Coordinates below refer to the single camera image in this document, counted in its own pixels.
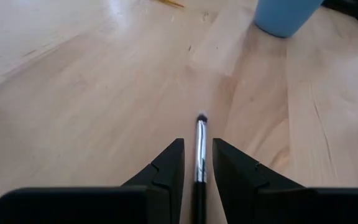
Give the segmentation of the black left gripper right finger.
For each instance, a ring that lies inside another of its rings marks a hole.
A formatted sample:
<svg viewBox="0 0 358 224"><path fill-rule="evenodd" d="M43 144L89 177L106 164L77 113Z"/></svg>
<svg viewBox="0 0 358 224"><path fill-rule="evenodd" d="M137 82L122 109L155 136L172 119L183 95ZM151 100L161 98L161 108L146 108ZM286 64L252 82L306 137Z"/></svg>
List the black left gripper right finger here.
<svg viewBox="0 0 358 224"><path fill-rule="evenodd" d="M358 188L304 187L219 138L213 169L228 223L358 223Z"/></svg>

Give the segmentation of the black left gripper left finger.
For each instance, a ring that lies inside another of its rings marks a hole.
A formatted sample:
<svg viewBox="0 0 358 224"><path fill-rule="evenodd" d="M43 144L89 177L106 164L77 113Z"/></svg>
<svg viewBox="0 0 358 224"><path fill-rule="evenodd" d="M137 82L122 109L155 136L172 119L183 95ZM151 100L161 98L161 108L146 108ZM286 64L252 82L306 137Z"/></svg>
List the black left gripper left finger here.
<svg viewBox="0 0 358 224"><path fill-rule="evenodd" d="M115 187L28 187L0 197L0 223L179 223L185 142Z"/></svg>

